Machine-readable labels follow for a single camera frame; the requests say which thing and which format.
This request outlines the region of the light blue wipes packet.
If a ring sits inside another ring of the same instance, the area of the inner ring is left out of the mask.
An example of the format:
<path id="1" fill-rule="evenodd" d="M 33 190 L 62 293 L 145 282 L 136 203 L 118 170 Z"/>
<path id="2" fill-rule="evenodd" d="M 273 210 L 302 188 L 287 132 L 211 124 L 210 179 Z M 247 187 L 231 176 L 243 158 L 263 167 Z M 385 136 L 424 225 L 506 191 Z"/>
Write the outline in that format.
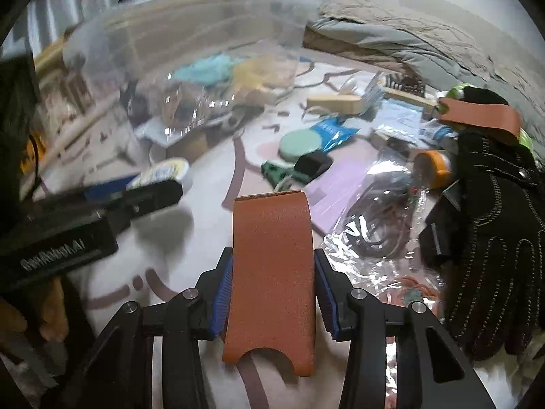
<path id="1" fill-rule="evenodd" d="M 171 79 L 210 87 L 230 81 L 233 69 L 239 62 L 240 59 L 225 54 L 200 58 L 174 71 Z"/>

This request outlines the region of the black stitched work glove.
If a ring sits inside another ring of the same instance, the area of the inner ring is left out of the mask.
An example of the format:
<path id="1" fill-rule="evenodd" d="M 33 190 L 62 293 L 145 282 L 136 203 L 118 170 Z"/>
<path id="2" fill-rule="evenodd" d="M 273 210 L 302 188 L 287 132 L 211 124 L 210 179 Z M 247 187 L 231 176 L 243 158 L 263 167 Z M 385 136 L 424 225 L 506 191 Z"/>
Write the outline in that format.
<path id="1" fill-rule="evenodd" d="M 473 361 L 519 355 L 544 328 L 544 184 L 532 152 L 458 131 L 457 202 L 441 198 L 420 237 L 443 271 L 444 326 Z"/>

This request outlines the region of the round tape measure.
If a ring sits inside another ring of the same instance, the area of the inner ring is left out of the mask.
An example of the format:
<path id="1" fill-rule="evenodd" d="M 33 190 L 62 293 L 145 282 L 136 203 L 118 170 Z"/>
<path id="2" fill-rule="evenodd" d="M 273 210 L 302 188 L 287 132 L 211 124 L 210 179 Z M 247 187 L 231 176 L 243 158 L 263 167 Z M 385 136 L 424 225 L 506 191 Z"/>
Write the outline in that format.
<path id="1" fill-rule="evenodd" d="M 183 158 L 172 158 L 154 164 L 132 179 L 127 184 L 127 189 L 149 186 L 167 180 L 178 182 L 183 192 L 188 192 L 193 185 L 189 162 Z"/>

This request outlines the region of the orange tape roll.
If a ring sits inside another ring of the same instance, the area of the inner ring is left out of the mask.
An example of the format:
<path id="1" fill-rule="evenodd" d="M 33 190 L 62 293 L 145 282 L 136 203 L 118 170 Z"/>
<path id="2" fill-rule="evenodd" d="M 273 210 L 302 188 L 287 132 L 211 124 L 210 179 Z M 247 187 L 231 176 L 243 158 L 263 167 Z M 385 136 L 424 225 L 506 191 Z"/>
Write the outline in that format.
<path id="1" fill-rule="evenodd" d="M 413 161 L 413 174 L 418 186 L 440 189 L 454 180 L 454 164 L 447 151 L 420 151 Z"/>

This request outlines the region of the lilac paper sheet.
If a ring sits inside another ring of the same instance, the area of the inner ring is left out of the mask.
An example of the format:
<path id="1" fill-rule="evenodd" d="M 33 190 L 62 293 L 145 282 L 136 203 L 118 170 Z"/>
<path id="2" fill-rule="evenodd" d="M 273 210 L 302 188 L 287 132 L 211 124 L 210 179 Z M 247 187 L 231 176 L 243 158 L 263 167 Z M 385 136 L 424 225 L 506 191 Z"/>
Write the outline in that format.
<path id="1" fill-rule="evenodd" d="M 303 188 L 312 226 L 320 236 L 332 231 L 376 159 L 376 154 L 363 159 L 342 157 Z"/>

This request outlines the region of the small black box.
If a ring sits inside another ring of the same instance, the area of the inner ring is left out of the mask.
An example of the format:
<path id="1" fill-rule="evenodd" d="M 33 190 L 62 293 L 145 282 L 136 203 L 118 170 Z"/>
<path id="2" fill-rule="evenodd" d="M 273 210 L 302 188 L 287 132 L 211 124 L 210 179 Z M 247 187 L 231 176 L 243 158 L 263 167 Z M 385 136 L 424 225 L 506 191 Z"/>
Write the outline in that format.
<path id="1" fill-rule="evenodd" d="M 323 151 L 313 151 L 299 157 L 293 168 L 293 178 L 304 185 L 318 178 L 332 166 L 332 159 Z"/>

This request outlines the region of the green plastic clips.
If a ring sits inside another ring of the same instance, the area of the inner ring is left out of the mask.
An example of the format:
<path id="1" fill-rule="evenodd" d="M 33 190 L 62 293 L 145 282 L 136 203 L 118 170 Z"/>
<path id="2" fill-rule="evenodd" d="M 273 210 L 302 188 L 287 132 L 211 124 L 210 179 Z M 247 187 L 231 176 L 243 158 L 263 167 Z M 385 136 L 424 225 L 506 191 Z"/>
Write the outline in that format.
<path id="1" fill-rule="evenodd" d="M 269 161 L 261 164 L 261 174 L 269 182 L 274 192 L 286 191 L 294 182 L 293 170 Z"/>

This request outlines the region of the blue snack sachet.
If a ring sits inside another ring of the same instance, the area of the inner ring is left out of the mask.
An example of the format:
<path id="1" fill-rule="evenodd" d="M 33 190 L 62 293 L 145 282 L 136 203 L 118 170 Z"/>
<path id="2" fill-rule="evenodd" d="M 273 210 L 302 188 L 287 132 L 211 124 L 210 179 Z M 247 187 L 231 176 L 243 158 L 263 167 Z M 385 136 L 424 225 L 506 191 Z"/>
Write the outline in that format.
<path id="1" fill-rule="evenodd" d="M 323 119 L 309 129 L 319 135 L 321 151 L 325 153 L 345 144 L 358 133 L 358 128 L 344 126 L 337 118 Z"/>

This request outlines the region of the mint green round case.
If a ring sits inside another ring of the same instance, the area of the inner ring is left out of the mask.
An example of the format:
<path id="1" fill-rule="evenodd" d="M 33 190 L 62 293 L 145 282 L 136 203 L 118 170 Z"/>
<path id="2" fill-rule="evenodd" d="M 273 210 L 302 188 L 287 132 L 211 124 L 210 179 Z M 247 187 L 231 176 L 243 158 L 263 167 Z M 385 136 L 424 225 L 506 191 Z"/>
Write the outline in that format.
<path id="1" fill-rule="evenodd" d="M 322 138 L 319 133 L 311 129 L 291 131 L 280 139 L 278 154 L 289 162 L 296 162 L 301 156 L 319 151 L 322 148 Z"/>

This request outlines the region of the green dotted white packet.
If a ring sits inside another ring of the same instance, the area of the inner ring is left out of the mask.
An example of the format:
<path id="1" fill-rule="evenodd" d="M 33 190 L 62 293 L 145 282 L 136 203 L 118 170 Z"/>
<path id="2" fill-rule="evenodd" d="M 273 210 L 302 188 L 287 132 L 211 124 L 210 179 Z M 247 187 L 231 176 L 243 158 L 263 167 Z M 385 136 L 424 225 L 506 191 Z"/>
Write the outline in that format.
<path id="1" fill-rule="evenodd" d="M 504 144 L 517 143 L 534 151 L 521 115 L 494 91 L 460 83 L 439 96 L 437 104 L 438 119 L 459 132 L 476 130 Z"/>

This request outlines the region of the wooden block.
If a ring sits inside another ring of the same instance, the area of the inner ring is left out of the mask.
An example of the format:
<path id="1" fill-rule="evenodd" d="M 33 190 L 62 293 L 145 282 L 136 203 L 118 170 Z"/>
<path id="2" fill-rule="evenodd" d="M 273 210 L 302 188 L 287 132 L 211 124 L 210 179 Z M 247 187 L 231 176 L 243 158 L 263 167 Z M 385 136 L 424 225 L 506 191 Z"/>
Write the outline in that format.
<path id="1" fill-rule="evenodd" d="M 307 98 L 309 112 L 358 116 L 363 112 L 363 105 L 363 99 L 353 94 L 311 95 Z"/>

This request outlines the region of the wooden hair brush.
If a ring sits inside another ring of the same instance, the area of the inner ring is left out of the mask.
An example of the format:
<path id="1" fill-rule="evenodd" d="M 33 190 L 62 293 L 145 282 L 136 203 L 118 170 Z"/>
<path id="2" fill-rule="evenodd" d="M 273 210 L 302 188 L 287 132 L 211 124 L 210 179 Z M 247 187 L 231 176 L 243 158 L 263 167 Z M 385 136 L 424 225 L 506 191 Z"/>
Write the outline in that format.
<path id="1" fill-rule="evenodd" d="M 382 89 L 388 98 L 428 109 L 436 107 L 436 100 L 426 95 L 426 85 L 416 77 L 386 74 Z"/>

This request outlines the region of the beige left pillow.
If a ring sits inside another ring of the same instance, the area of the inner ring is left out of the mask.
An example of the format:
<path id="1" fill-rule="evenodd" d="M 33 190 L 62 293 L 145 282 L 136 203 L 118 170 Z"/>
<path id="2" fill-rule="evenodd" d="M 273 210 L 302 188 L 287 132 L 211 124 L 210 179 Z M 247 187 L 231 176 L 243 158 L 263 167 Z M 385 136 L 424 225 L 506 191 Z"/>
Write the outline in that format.
<path id="1" fill-rule="evenodd" d="M 489 79 L 495 72 L 491 56 L 472 35 L 439 18 L 370 0 L 332 0 L 322 3 L 320 12 L 327 18 L 408 32 L 480 78 Z"/>

